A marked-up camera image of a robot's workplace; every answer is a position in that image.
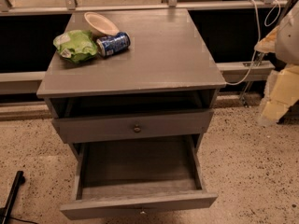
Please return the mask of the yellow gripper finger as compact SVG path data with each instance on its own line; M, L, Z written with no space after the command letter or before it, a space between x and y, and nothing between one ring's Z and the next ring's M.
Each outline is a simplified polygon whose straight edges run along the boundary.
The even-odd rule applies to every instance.
M261 53L275 53L278 27L276 26L266 37L259 41L254 49Z
M271 126L299 101L299 66L287 64L281 71L272 71L264 88L257 118L261 126Z

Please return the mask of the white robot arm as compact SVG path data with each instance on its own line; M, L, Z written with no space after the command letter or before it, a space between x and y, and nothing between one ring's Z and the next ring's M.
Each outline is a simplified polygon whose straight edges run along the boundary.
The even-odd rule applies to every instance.
M258 122L270 126L299 101L299 1L254 49L274 53L286 64L281 71L271 72L266 82Z

